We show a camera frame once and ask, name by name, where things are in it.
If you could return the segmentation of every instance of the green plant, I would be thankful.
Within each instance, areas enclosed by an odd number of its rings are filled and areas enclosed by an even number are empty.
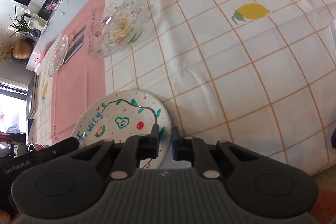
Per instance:
[[[13,22],[13,20],[16,20],[19,25],[16,26],[15,23]],[[17,32],[30,32],[30,28],[28,26],[28,23],[25,21],[25,19],[23,18],[23,16],[21,17],[21,20],[18,20],[17,15],[16,15],[16,6],[15,6],[15,18],[12,19],[13,25],[10,25],[11,27],[13,27],[14,29],[16,29],[17,31],[15,31],[11,37],[17,33]]]

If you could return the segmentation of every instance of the wall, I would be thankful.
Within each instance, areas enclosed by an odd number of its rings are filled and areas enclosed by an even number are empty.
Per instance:
[[[9,26],[9,24],[13,25],[11,18],[15,18],[15,7],[19,18],[25,12],[26,7],[24,5],[14,0],[0,0],[0,45],[15,40],[15,37],[9,38],[15,31],[14,28]]]
[[[28,85],[34,72],[27,70],[25,65],[14,61],[0,62],[0,77]]]

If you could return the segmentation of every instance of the potted plant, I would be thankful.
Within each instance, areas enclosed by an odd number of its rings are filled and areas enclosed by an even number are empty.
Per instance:
[[[30,35],[34,38],[40,38],[41,35],[41,31],[39,29],[35,29],[35,28],[29,28],[28,23],[25,21],[25,19],[23,18],[23,16],[21,17],[21,20],[19,20],[17,18],[16,15],[16,6],[15,6],[15,18],[12,19],[13,25],[10,25],[12,28],[14,28],[16,31],[11,35],[11,37],[17,33],[17,32],[27,32],[30,33]]]

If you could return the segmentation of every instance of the checkered tablecloth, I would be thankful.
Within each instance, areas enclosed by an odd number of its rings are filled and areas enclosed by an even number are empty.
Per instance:
[[[336,163],[336,0],[147,3],[138,42],[104,60],[106,94],[147,90],[183,134],[227,139],[310,174]],[[48,95],[44,108],[38,98],[36,140],[50,144]]]

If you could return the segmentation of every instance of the glass plate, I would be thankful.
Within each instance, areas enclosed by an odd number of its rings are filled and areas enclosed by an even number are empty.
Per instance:
[[[96,55],[107,57],[121,48],[135,43],[142,34],[147,12],[147,0],[116,0],[111,3],[91,37]]]
[[[65,35],[58,41],[51,55],[48,70],[49,77],[53,77],[53,75],[55,75],[55,73],[58,72],[58,70],[61,68],[65,59],[65,55],[67,54],[67,51],[68,51],[68,36]]]

